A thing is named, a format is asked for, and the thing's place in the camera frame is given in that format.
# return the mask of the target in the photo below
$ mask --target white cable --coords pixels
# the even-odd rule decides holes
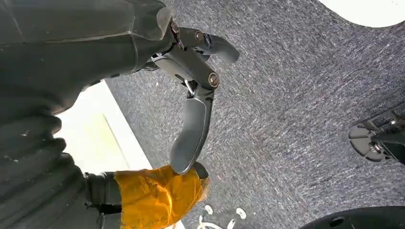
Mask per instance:
[[[200,223],[200,224],[198,225],[197,229],[207,229],[206,227],[210,227],[210,228],[213,228],[213,229],[223,229],[223,228],[219,227],[219,226],[216,225],[216,224],[208,223],[208,222],[202,222],[202,223]]]
[[[208,212],[208,214],[211,215],[213,213],[213,209],[212,209],[211,206],[206,205],[204,208]],[[246,218],[246,212],[243,209],[237,208],[236,213],[240,216],[241,219]],[[212,229],[223,229],[223,228],[221,228],[220,226],[218,226],[218,225],[216,225],[214,223],[203,222],[203,220],[204,220],[204,217],[201,215],[199,217],[199,220],[198,220],[200,224],[198,225],[197,229],[207,229],[207,227],[210,227]],[[233,229],[235,223],[236,223],[235,219],[232,219],[231,221],[229,221],[228,226],[226,227],[226,229]]]

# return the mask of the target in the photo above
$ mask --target black object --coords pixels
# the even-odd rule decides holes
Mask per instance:
[[[405,103],[352,127],[349,141],[370,161],[393,158],[405,164]]]
[[[174,38],[158,29],[162,9],[155,0],[0,0],[1,229],[119,228],[117,202],[105,202],[119,192],[107,181],[90,185],[62,153],[54,114],[87,85],[168,50]],[[138,32],[135,17],[150,30]]]
[[[317,219],[300,229],[403,229],[405,207],[357,208]]]
[[[170,165],[185,174],[195,163],[208,135],[214,90],[219,77],[205,61],[211,54],[235,62],[239,52],[225,39],[171,23],[176,43],[152,58],[166,74],[187,87],[183,129],[170,152]]]

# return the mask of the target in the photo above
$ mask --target gray carpet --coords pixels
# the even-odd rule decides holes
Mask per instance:
[[[248,213],[237,228],[293,229],[349,208],[404,205],[405,169],[373,164],[348,129],[405,98],[405,27],[354,25],[316,0],[178,0],[176,21],[224,36],[236,64],[220,74],[201,161],[212,185],[202,206]],[[108,85],[152,166],[168,163],[186,89],[161,71]]]

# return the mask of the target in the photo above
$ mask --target metal bracket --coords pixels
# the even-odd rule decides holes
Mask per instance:
[[[373,162],[393,158],[405,164],[405,103],[353,126],[354,150]]]
[[[188,90],[183,129],[170,152],[174,172],[185,174],[196,162],[207,138],[214,90],[220,82],[217,73],[205,62],[211,54],[217,53],[226,53],[236,61],[239,52],[225,39],[199,30],[179,28],[174,22],[171,30],[176,40],[172,48],[151,59]]]

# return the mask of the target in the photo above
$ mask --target orange glove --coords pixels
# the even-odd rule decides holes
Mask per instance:
[[[114,179],[122,199],[121,229],[161,229],[176,223],[206,196],[209,183],[195,168],[180,176],[170,166],[118,171]]]

